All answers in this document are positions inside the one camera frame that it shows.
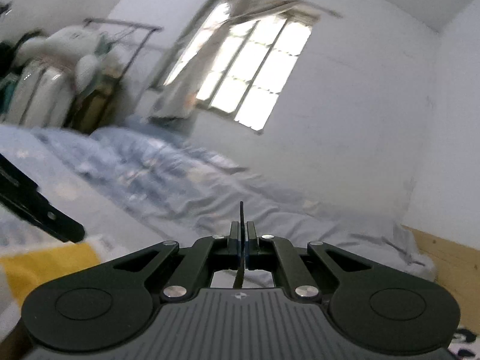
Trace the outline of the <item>crumpled blue duvet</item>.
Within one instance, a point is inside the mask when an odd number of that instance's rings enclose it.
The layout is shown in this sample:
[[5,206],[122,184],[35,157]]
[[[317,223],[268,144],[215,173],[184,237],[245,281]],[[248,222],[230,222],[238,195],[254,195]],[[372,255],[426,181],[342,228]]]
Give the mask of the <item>crumpled blue duvet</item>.
[[172,133],[103,127],[86,136],[38,128],[35,137],[122,211],[182,245],[225,233],[244,217],[293,245],[325,242],[433,281],[436,267],[413,234],[385,215],[330,205],[281,187]]

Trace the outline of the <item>wooden bed frame board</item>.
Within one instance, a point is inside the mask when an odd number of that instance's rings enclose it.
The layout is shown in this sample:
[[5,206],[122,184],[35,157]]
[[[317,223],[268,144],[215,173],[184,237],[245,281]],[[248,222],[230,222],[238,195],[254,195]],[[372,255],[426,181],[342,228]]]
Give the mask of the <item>wooden bed frame board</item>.
[[437,267],[437,282],[447,289],[460,306],[460,322],[479,333],[479,250],[406,227],[419,250]]

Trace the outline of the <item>white yellow plastic mailer bag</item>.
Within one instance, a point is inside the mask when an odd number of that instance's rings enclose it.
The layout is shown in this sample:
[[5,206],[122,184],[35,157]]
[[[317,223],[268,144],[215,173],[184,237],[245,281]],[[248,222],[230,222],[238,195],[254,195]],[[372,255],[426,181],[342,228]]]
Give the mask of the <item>white yellow plastic mailer bag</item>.
[[89,236],[78,244],[42,242],[1,252],[1,325],[16,323],[20,308],[39,285],[104,263],[122,247],[109,236]]

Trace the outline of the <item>black clothes rack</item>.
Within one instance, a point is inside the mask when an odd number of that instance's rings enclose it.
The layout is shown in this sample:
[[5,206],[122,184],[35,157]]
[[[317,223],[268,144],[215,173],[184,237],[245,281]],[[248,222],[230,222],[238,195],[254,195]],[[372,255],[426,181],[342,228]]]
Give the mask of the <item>black clothes rack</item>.
[[[122,27],[124,31],[120,35],[114,36],[114,38],[112,38],[112,41],[111,41],[112,45],[126,44],[128,46],[136,47],[133,53],[131,54],[131,56],[129,57],[126,65],[123,66],[123,69],[118,77],[119,82],[121,82],[124,79],[126,73],[131,68],[131,66],[133,66],[135,60],[137,59],[137,56],[143,50],[146,43],[148,43],[148,41],[155,34],[162,33],[162,31],[164,30],[162,26],[157,26],[153,24],[143,24],[143,23],[122,20],[122,19],[104,19],[104,18],[88,17],[83,19],[83,24],[85,27],[89,27],[90,25],[93,25],[93,24],[98,24],[98,25],[106,24],[107,26]],[[141,41],[135,40],[135,33],[137,33],[138,31],[143,31],[145,33]]]

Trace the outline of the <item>blue printed bed sheet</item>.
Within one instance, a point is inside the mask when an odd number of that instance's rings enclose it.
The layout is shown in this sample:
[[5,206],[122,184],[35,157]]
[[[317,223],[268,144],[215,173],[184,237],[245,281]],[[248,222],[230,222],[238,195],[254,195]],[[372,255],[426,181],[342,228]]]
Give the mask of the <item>blue printed bed sheet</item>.
[[281,205],[261,175],[162,129],[103,127],[87,136],[2,125],[1,153],[89,236],[109,236],[130,251],[223,235],[241,201],[256,224]]

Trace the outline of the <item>panda print pillow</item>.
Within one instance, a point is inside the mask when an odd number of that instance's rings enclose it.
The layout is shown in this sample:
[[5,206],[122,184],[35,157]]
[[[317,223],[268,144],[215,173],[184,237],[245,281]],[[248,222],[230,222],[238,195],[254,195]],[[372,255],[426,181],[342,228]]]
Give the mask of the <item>panda print pillow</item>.
[[455,359],[479,360],[479,334],[471,331],[467,327],[459,326],[456,329],[456,332],[451,340],[448,350],[453,354]]

